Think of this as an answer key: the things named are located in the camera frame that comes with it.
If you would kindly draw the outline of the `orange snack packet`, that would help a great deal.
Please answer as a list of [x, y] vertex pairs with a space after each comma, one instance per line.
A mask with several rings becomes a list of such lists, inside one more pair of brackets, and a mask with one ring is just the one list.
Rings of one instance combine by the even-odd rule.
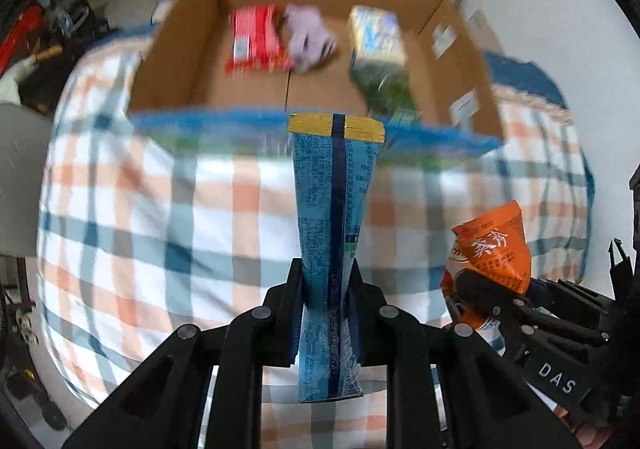
[[454, 278], [463, 269], [471, 269], [504, 287], [525, 295], [532, 281], [532, 255], [525, 240], [523, 217], [518, 202], [511, 201], [454, 227], [451, 247], [440, 289], [449, 316], [454, 322], [469, 325], [501, 353], [504, 340], [498, 330], [499, 315], [460, 311], [454, 303]]

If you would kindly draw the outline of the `long blue snack packet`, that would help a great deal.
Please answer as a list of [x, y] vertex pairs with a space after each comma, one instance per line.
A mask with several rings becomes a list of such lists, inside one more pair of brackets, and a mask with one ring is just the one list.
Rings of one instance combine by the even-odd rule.
[[363, 116], [293, 114], [293, 165], [304, 312], [298, 400], [362, 394], [349, 330], [347, 291], [384, 125]]

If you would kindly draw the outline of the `green snack packet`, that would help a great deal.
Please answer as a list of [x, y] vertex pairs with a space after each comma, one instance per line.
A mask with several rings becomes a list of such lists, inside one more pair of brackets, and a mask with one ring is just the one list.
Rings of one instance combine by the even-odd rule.
[[414, 101], [407, 69], [396, 62], [352, 59], [349, 75], [370, 114], [416, 120], [420, 114]]

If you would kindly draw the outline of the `white blue tissue pack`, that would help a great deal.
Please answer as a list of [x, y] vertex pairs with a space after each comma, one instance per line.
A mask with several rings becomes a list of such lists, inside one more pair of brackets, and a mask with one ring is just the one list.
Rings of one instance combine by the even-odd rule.
[[348, 17], [352, 66], [383, 65], [403, 70], [408, 62], [401, 28], [395, 13], [367, 6], [353, 6]]

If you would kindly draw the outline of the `red snack packet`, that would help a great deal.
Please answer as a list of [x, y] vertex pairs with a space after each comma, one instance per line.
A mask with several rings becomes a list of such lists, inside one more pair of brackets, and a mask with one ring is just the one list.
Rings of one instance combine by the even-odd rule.
[[229, 18], [233, 39], [226, 72], [291, 71], [292, 61], [280, 35], [283, 21], [284, 12], [277, 5], [234, 10]]

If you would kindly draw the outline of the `plaid quilt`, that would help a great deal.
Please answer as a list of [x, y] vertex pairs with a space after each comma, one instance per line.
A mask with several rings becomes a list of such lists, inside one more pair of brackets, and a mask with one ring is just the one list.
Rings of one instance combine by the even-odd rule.
[[[39, 200], [42, 331], [56, 369], [97, 407], [180, 325], [228, 325], [284, 282], [298, 257], [288, 120], [256, 131], [256, 154], [216, 151], [210, 118], [142, 134], [128, 112], [146, 36], [109, 40], [77, 63], [53, 120]], [[427, 325], [449, 320], [440, 280], [454, 227], [509, 203], [489, 155], [436, 168], [401, 154], [385, 127], [356, 259], [363, 279]]]

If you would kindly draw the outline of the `grey chair near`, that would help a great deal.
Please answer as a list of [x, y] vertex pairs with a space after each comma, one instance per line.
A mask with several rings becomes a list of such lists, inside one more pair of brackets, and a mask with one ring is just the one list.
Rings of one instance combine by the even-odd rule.
[[1, 103], [1, 254], [35, 257], [39, 198], [52, 122], [31, 109]]

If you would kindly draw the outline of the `cardboard box blue front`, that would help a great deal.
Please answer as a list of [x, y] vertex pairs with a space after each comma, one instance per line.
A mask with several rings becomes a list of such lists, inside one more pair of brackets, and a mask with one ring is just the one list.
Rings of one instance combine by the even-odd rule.
[[[231, 13], [254, 5], [318, 8], [336, 36], [333, 57], [302, 74], [229, 74]], [[424, 152], [449, 162], [502, 145], [501, 118], [485, 61], [450, 0], [176, 0], [137, 70], [129, 110], [362, 115], [367, 105], [349, 75], [347, 21], [356, 6], [398, 17]]]

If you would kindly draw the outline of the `white goose plush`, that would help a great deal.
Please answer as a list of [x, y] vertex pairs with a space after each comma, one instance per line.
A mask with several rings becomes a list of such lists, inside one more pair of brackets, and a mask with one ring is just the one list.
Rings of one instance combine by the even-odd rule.
[[38, 64], [44, 60], [48, 60], [57, 56], [63, 51], [60, 45], [53, 46], [43, 52], [29, 56], [26, 59], [18, 61], [11, 68], [8, 68], [2, 75], [0, 80], [0, 102], [11, 103], [15, 105], [21, 104], [20, 93], [18, 87], [26, 78], [35, 72]]

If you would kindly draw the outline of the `red plastic bag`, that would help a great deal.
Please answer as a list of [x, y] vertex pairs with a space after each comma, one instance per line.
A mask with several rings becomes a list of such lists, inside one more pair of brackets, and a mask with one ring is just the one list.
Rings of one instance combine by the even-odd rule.
[[28, 49], [28, 36], [43, 28], [44, 9], [39, 4], [29, 5], [18, 17], [4, 39], [0, 49], [0, 68], [4, 72], [17, 51]]

